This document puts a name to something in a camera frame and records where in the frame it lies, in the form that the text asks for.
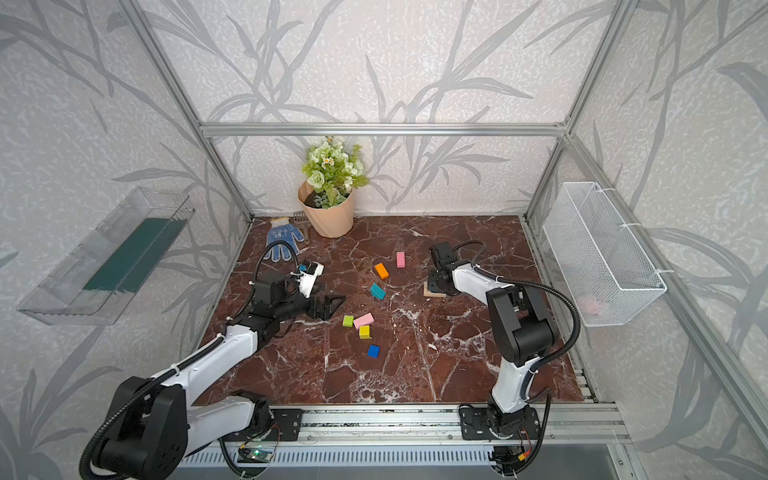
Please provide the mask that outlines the natural wood block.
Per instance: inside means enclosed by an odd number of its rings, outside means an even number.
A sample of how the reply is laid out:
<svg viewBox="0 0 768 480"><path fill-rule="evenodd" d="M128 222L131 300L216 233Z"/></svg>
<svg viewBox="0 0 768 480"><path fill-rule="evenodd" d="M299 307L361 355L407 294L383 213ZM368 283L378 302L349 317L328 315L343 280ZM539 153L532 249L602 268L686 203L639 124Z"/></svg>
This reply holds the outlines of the natural wood block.
<svg viewBox="0 0 768 480"><path fill-rule="evenodd" d="M424 288L423 288L423 296L426 297L426 298L445 298L446 294L445 293L440 293L440 292L432 292L429 289L428 283L425 282L424 283Z"/></svg>

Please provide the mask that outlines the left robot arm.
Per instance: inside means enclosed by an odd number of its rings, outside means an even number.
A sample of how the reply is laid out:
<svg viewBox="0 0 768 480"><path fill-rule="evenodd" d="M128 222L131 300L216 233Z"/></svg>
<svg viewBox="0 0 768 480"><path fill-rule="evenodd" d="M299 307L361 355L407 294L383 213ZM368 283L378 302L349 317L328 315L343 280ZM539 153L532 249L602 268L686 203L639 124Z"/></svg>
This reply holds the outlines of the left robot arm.
<svg viewBox="0 0 768 480"><path fill-rule="evenodd" d="M282 279L255 278L245 304L222 332L152 377L121 383L102 425L79 460L84 479L165 479L181 460L231 434L269 435L276 422L268 399L239 391L217 403L197 400L225 373L272 339L285 336L299 316L328 321L345 302L323 295L312 264Z"/></svg>

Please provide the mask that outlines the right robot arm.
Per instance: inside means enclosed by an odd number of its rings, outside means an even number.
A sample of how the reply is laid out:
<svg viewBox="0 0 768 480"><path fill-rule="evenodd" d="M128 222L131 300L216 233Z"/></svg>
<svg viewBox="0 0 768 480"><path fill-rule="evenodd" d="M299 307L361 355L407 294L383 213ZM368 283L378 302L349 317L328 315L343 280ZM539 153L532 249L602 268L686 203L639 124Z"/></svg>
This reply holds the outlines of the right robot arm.
<svg viewBox="0 0 768 480"><path fill-rule="evenodd" d="M582 329L576 304L562 292L547 285L511 280L495 275L477 264L475 257L463 259L459 250L481 241L456 246L446 242L429 248L434 265L427 279L431 293L446 296L469 295L488 308L494 343L502 357L500 371L486 406L469 404L458 408L465 440L540 440L551 409L547 389L531 394L533 379L545 365L563 357L573 348ZM570 312L572 330L560 347L551 325L545 296L559 300Z"/></svg>

